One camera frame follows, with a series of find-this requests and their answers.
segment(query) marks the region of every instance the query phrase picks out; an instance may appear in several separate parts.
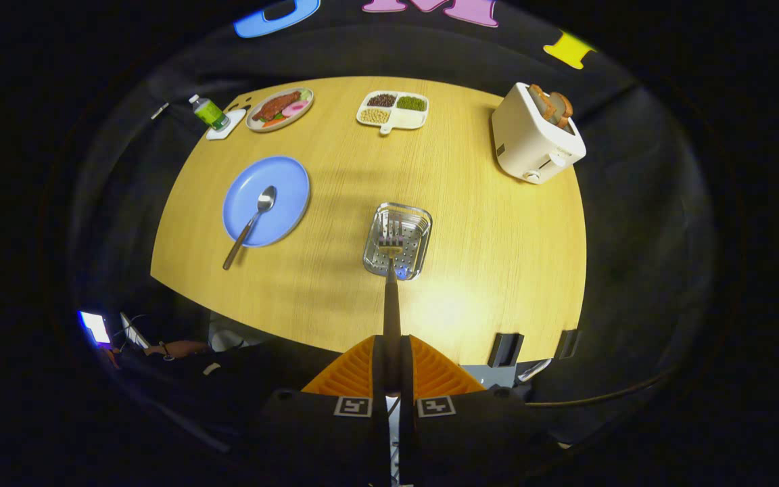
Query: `red beans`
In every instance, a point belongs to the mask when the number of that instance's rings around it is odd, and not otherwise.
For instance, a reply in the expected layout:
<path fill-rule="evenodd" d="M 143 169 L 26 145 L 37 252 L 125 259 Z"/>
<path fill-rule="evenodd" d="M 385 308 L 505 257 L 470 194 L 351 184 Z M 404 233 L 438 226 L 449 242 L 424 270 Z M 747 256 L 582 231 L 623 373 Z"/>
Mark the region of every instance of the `red beans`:
<path fill-rule="evenodd" d="M 386 95 L 386 93 L 384 93 L 383 95 L 372 96 L 366 105 L 369 107 L 392 107 L 395 102 L 395 95 Z"/>

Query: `carrot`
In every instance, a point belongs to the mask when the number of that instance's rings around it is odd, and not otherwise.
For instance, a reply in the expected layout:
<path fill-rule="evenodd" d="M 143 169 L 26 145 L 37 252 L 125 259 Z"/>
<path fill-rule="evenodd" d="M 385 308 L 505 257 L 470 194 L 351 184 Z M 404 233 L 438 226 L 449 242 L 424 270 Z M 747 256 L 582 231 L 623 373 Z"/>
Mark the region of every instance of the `carrot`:
<path fill-rule="evenodd" d="M 269 120 L 267 123 L 263 124 L 262 128 L 265 129 L 268 126 L 272 126 L 273 124 L 277 124 L 277 123 L 283 122 L 284 120 L 287 120 L 287 119 L 273 119 L 273 120 Z"/>

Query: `bottle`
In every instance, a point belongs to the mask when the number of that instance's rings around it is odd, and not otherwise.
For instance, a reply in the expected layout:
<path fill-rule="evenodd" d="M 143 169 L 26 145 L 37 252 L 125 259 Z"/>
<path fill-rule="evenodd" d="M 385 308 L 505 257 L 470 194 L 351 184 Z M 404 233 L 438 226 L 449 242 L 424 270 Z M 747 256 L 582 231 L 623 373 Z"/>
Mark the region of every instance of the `bottle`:
<path fill-rule="evenodd" d="M 223 114 L 218 105 L 214 104 L 211 99 L 194 95 L 188 101 L 194 108 L 194 114 L 213 129 L 222 130 L 230 124 L 228 116 Z"/>

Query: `blue plate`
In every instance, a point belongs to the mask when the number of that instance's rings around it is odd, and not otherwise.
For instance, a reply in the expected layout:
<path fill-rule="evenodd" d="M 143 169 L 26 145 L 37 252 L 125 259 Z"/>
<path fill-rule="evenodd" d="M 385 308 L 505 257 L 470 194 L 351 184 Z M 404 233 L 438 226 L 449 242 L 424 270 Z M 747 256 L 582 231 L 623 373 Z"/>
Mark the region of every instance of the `blue plate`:
<path fill-rule="evenodd" d="M 275 186 L 272 210 L 258 216 L 243 247 L 263 247 L 281 240 L 306 212 L 310 186 L 305 167 L 285 156 L 263 158 L 248 166 L 230 186 L 222 207 L 222 222 L 236 240 L 248 220 L 257 213 L 257 197 L 266 186 Z"/>

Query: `hand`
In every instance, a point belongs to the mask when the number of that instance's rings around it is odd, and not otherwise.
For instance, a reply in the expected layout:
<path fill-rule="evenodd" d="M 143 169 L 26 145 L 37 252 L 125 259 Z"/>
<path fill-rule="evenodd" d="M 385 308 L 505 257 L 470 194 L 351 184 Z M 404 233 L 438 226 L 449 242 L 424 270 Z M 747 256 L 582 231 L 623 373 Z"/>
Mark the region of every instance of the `hand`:
<path fill-rule="evenodd" d="M 210 351 L 210 346 L 204 342 L 192 342 L 191 340 L 179 340 L 178 342 L 165 343 L 164 346 L 155 345 L 143 349 L 144 354 L 170 354 L 173 358 L 183 358 L 191 354 Z"/>

